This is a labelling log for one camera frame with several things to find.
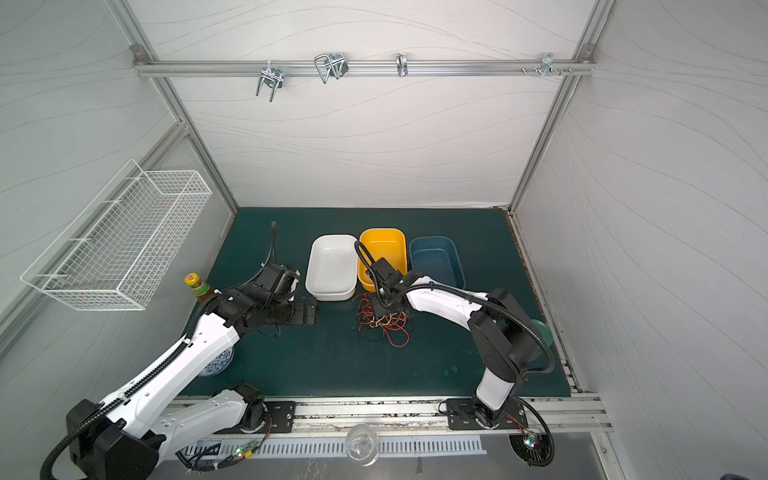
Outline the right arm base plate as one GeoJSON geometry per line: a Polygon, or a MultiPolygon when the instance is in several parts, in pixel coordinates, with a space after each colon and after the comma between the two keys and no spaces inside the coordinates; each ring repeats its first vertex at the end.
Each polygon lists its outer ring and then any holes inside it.
{"type": "Polygon", "coordinates": [[[528,429],[524,407],[515,399],[508,399],[501,409],[492,410],[474,397],[449,398],[438,405],[438,412],[447,417],[452,431],[528,429]]]}

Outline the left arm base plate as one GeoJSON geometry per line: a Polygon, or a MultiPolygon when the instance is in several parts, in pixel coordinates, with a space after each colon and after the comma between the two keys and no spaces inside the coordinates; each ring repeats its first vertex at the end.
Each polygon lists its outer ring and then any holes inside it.
{"type": "Polygon", "coordinates": [[[222,434],[291,433],[297,403],[293,401],[264,401],[248,405],[244,416],[230,428],[219,430],[222,434]]]}

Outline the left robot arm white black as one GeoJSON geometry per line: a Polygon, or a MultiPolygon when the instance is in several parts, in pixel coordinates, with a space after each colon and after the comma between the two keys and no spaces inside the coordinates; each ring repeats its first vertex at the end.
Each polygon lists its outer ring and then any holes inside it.
{"type": "Polygon", "coordinates": [[[82,400],[66,416],[65,437],[42,462],[39,476],[54,478],[62,454],[88,479],[146,479],[169,456],[221,430],[269,430],[273,416],[263,394],[246,383],[225,388],[175,414],[172,400],[218,356],[265,326],[309,326],[314,300],[297,298],[297,268],[276,260],[269,246],[248,280],[216,290],[198,316],[163,355],[116,391],[94,403],[82,400]]]}

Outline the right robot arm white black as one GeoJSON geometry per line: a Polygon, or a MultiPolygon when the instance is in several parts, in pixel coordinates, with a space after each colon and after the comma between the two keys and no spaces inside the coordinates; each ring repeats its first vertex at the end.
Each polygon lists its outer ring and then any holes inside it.
{"type": "Polygon", "coordinates": [[[354,249],[374,285],[369,298],[375,313],[427,313],[471,334],[484,365],[472,397],[480,427],[496,428],[522,382],[554,370],[551,343],[508,291],[470,292],[413,271],[402,274],[385,258],[374,258],[361,241],[354,249]]]}

